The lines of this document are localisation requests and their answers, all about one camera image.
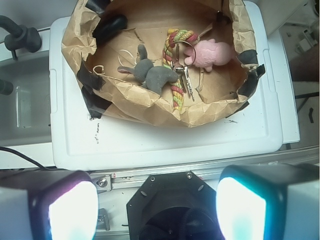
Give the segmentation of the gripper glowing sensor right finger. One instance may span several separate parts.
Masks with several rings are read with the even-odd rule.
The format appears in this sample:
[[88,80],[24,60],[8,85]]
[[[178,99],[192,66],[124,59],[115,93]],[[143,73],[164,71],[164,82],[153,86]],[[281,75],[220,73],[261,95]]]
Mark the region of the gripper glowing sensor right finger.
[[320,167],[229,165],[216,188],[216,214],[227,240],[318,240]]

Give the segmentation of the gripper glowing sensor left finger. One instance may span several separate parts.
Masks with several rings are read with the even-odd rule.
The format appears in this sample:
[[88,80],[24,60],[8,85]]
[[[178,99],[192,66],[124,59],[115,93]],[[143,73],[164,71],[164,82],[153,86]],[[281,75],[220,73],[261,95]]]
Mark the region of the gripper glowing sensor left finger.
[[2,240],[91,240],[98,211],[97,188],[85,171],[0,173]]

